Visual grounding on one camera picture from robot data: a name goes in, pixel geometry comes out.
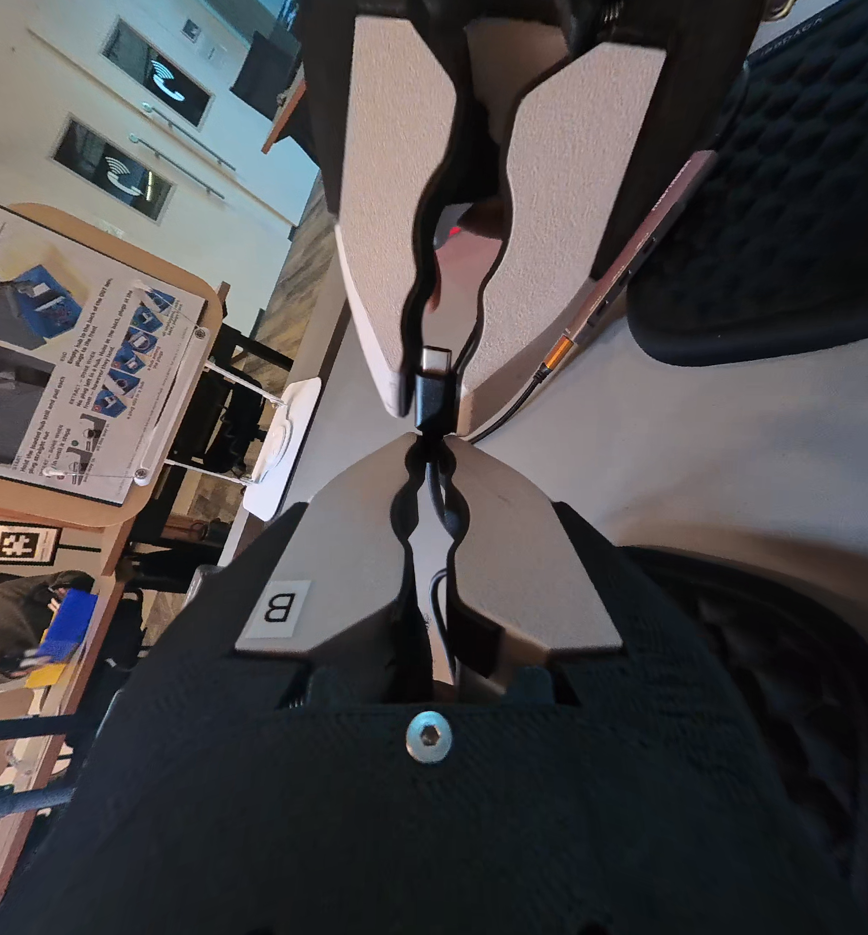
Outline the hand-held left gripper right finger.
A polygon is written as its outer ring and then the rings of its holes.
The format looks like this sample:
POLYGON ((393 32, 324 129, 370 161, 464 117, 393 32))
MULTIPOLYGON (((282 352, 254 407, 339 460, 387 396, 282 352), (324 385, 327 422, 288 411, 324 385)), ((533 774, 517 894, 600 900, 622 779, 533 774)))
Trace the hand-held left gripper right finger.
POLYGON ((624 645, 554 504, 461 438, 442 446, 447 633, 463 674, 505 691, 521 670, 624 645))

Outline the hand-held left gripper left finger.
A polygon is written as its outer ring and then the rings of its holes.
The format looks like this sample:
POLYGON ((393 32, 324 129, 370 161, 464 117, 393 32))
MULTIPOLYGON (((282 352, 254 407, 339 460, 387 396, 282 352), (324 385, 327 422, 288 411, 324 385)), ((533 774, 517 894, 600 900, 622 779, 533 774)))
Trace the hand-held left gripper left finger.
POLYGON ((315 494, 235 648, 285 658, 390 658, 414 582, 417 436, 372 452, 315 494))

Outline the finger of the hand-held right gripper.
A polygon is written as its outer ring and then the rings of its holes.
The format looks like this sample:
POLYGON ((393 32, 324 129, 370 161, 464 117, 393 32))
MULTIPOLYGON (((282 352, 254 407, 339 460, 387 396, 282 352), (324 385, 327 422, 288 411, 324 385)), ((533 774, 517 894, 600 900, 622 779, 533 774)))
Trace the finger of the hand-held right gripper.
POLYGON ((510 404, 588 295, 665 59, 663 49, 602 42, 521 98, 505 150, 510 227, 481 288, 459 435, 510 404))
POLYGON ((339 212, 346 294, 385 410, 404 417, 436 283, 435 232, 460 185, 466 41, 432 13, 358 13, 339 212))

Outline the long grey multiport hub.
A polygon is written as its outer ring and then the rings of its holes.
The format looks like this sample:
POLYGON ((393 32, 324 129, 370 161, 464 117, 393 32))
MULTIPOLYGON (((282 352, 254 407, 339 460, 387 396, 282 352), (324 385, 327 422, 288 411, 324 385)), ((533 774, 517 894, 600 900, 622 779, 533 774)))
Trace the long grey multiport hub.
POLYGON ((565 329, 561 340, 567 350, 582 347, 589 341, 591 332, 607 314, 610 305, 622 294, 683 215, 714 169, 717 157, 715 149, 697 150, 686 161, 565 329))

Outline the dark window with phone icon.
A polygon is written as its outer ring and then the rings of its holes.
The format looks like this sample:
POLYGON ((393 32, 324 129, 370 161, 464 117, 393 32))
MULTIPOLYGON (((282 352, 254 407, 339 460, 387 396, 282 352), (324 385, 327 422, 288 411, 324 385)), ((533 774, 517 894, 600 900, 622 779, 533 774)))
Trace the dark window with phone icon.
POLYGON ((193 127, 200 127, 212 100, 209 91, 160 53, 128 22, 117 19, 101 53, 193 127))
POLYGON ((52 159, 152 223, 166 212, 172 183, 73 115, 66 117, 52 159))

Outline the blue plastic bin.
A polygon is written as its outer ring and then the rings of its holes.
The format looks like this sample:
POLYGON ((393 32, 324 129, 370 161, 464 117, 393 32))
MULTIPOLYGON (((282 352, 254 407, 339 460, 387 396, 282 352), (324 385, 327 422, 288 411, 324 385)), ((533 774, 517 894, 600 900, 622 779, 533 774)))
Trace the blue plastic bin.
POLYGON ((96 594, 76 588, 67 590, 36 656, 63 663, 73 655, 84 641, 97 601, 96 594))

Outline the wooden work table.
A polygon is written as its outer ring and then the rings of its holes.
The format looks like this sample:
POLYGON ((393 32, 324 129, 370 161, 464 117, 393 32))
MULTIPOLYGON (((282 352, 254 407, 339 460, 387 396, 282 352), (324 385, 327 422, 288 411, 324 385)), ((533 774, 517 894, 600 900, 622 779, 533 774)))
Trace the wooden work table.
POLYGON ((97 597, 86 634, 49 688, 0 693, 0 902, 25 847, 35 816, 66 801, 54 769, 68 735, 95 730, 79 713, 105 637, 124 594, 109 577, 97 580, 97 597))

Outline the black mesh pad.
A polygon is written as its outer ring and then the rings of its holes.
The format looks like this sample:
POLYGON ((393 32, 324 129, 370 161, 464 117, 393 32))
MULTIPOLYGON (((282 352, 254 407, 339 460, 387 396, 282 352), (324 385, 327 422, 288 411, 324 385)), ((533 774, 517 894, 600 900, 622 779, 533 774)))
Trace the black mesh pad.
POLYGON ((790 586, 628 546, 744 696, 803 827, 868 909, 868 644, 790 586))

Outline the black framed marker sign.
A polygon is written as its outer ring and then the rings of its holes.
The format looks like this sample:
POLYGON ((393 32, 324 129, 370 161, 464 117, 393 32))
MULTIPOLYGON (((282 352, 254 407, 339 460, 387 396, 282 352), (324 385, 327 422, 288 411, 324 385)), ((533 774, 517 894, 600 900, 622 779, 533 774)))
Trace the black framed marker sign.
POLYGON ((61 527, 0 521, 0 566, 52 567, 62 534, 61 527))

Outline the instruction poster board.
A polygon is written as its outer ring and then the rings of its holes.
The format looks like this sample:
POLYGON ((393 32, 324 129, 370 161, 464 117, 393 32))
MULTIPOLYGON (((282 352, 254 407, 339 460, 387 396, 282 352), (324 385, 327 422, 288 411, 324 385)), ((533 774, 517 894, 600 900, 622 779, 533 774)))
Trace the instruction poster board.
POLYGON ((223 317, 178 266, 60 209, 0 206, 0 515, 132 520, 223 317))

